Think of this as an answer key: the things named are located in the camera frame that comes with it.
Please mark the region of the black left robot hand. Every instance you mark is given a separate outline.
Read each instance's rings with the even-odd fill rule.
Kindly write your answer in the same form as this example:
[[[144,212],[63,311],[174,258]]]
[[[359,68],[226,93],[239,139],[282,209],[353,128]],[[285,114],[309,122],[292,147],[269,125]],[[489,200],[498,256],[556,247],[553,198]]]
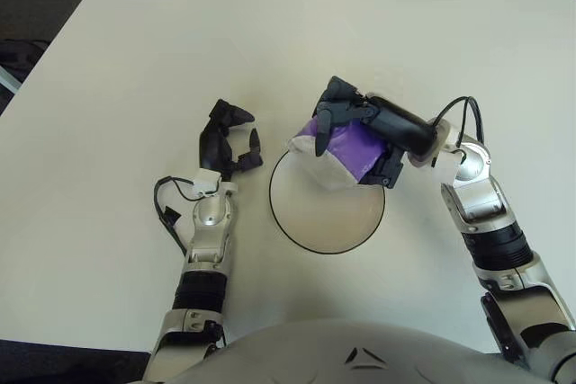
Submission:
[[[209,121],[199,138],[200,167],[220,173],[230,182],[236,172],[245,173],[263,164],[257,130],[250,132],[249,151],[235,160],[228,136],[232,127],[254,122],[254,116],[236,105],[219,99],[209,114]]]

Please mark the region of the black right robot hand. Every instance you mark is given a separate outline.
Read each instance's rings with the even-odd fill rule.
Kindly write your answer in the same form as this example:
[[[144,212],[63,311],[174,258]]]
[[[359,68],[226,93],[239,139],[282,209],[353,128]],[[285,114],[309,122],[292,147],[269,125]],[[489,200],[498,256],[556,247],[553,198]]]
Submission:
[[[404,154],[424,156],[435,144],[435,127],[379,96],[362,95],[333,76],[316,108],[315,155],[323,156],[338,132],[352,131],[341,163],[364,185],[393,188]]]

